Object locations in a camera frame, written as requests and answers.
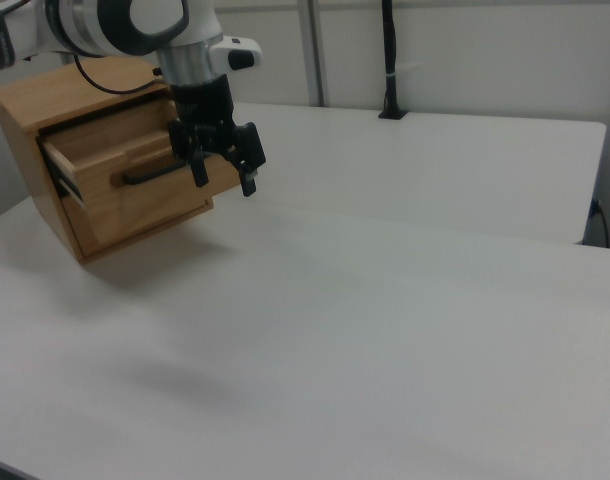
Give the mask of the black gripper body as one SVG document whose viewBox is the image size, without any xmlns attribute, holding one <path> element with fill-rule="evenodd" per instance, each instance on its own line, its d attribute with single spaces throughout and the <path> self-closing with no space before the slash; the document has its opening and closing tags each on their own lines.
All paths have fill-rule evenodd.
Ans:
<svg viewBox="0 0 610 480">
<path fill-rule="evenodd" d="M 236 142 L 234 102 L 227 75 L 197 85 L 170 85 L 177 111 L 175 124 L 169 125 L 174 156 L 188 164 L 194 147 L 222 155 L 233 164 L 246 159 Z"/>
</svg>

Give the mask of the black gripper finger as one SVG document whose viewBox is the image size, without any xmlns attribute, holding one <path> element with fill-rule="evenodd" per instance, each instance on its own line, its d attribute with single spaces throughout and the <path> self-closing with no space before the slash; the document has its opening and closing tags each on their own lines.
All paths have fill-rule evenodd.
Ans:
<svg viewBox="0 0 610 480">
<path fill-rule="evenodd" d="M 191 147 L 186 155 L 186 163 L 189 166 L 194 183 L 197 188 L 203 188 L 209 183 L 209 176 L 205 165 L 205 156 L 201 148 Z"/>
<path fill-rule="evenodd" d="M 232 148 L 228 161 L 239 174 L 243 195 L 250 197 L 256 192 L 255 177 L 258 169 L 266 163 L 261 139 L 254 123 L 248 122 L 234 128 Z"/>
</svg>

